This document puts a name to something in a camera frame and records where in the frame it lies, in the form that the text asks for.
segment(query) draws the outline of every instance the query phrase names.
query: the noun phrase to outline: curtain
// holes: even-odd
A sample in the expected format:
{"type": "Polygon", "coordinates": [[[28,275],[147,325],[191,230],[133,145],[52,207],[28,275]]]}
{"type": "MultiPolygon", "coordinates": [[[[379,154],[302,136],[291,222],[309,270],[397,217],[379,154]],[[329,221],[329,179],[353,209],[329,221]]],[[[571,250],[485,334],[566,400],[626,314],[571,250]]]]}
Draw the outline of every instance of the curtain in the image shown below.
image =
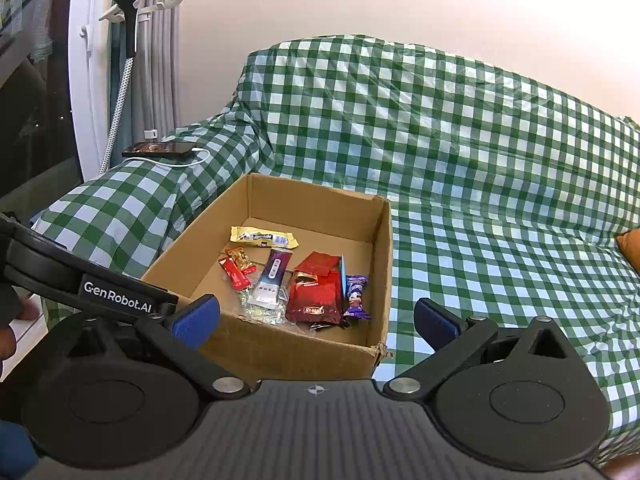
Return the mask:
{"type": "MultiPolygon", "coordinates": [[[[143,0],[140,7],[153,4],[143,0]]],[[[158,130],[161,139],[180,126],[177,95],[178,7],[149,14],[138,24],[138,45],[133,62],[131,83],[120,119],[118,137],[111,155],[111,165],[122,160],[121,152],[134,142],[145,140],[145,130],[158,130]]],[[[110,119],[126,60],[124,24],[112,23],[110,119]]]]}

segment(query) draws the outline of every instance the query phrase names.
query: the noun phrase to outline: ribbed gray surface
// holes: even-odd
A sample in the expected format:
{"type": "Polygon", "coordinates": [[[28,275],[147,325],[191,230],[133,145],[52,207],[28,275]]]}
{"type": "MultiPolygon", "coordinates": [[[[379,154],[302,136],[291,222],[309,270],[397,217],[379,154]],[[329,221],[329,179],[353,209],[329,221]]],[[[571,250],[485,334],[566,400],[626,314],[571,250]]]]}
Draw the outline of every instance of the ribbed gray surface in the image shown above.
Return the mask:
{"type": "MultiPolygon", "coordinates": [[[[487,438],[491,438],[488,428],[487,438]]],[[[465,456],[413,402],[378,394],[371,381],[265,381],[245,399],[218,402],[180,446],[140,465],[81,471],[50,459],[28,480],[588,480],[587,464],[556,473],[508,472],[465,456]],[[324,392],[314,388],[322,386],[324,392]]]]}

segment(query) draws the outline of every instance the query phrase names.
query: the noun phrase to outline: cardboard box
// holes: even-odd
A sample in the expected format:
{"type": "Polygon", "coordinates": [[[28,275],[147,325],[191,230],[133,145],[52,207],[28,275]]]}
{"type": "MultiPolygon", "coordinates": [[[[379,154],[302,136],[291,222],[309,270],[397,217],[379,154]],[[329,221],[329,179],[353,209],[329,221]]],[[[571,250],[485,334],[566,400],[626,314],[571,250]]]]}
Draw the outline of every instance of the cardboard box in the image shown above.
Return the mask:
{"type": "MultiPolygon", "coordinates": [[[[200,351],[249,384],[258,379],[338,380],[370,377],[386,355],[393,262],[391,212],[380,196],[248,174],[220,195],[180,235],[143,280],[191,300],[215,294],[222,316],[200,351]],[[299,242],[287,269],[312,251],[345,257],[347,274],[369,276],[363,302],[370,321],[305,335],[248,320],[218,258],[231,226],[292,232],[299,242]]],[[[266,263],[270,250],[244,246],[266,263]]]]}

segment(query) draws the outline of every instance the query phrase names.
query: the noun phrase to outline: sofa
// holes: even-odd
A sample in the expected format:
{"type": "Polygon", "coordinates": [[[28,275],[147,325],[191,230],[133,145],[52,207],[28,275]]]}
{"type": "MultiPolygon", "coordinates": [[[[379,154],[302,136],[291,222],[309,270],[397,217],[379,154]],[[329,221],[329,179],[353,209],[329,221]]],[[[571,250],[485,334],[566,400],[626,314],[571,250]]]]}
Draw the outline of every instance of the sofa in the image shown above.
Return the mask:
{"type": "MultiPolygon", "coordinates": [[[[186,170],[124,162],[34,228],[141,276],[244,173],[383,195],[394,356],[374,378],[431,353],[413,326],[418,298],[501,326],[551,316],[610,404],[598,459],[640,449],[640,276],[614,240],[640,224],[631,119],[478,60],[332,36],[250,54],[229,104],[169,138],[195,140],[212,160],[186,170]]],[[[50,324],[68,312],[47,302],[50,324]]]]}

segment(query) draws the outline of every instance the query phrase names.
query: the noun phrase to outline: yellow snack wrapper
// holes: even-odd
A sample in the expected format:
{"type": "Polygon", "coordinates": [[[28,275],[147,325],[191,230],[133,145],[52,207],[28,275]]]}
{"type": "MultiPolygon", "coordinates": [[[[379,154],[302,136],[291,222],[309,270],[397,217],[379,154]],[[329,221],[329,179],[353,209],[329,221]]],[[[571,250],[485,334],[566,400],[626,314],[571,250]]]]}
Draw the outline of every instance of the yellow snack wrapper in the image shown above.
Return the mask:
{"type": "Polygon", "coordinates": [[[232,227],[231,241],[256,247],[293,249],[298,246],[292,233],[279,233],[255,227],[232,227]]]}

